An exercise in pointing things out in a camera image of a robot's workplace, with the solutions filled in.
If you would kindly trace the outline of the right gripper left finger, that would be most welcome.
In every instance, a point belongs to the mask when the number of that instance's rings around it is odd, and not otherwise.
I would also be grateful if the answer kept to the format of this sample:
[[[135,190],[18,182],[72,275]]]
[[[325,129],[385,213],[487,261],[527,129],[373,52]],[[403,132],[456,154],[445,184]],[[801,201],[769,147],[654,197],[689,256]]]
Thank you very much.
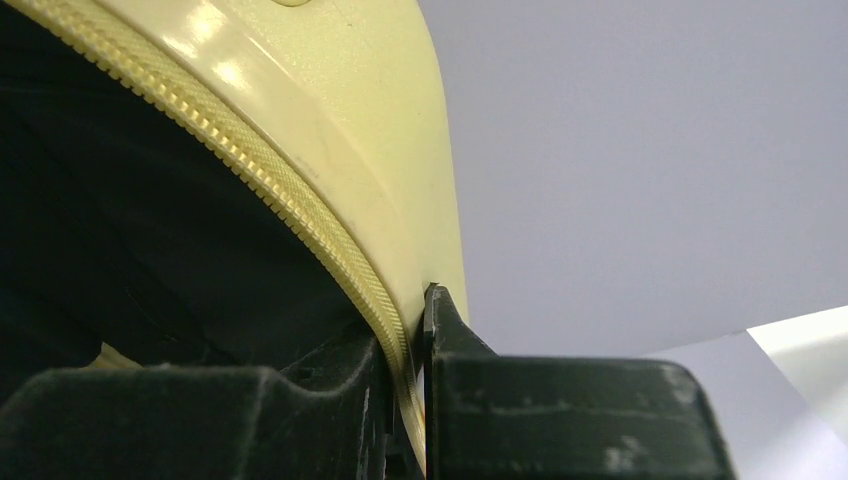
[[[390,382],[342,333],[283,370],[62,369],[1,410],[5,479],[379,479]]]

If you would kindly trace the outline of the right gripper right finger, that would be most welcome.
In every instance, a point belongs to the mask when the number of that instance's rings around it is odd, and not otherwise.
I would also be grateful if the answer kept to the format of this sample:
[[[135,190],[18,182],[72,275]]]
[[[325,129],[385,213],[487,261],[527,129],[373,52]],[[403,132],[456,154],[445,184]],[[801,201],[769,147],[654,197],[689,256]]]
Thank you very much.
[[[430,479],[733,479],[701,384],[663,360],[504,356],[433,284],[422,316]]]

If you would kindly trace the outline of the yellow hard-shell suitcase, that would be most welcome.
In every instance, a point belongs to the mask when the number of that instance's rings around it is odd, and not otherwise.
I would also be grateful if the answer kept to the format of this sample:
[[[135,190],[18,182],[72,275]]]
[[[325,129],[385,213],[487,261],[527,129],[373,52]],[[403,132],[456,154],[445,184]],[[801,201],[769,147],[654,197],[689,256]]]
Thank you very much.
[[[5,1],[1,410],[62,369],[385,360],[379,479],[426,473],[429,286],[466,305],[415,1]]]

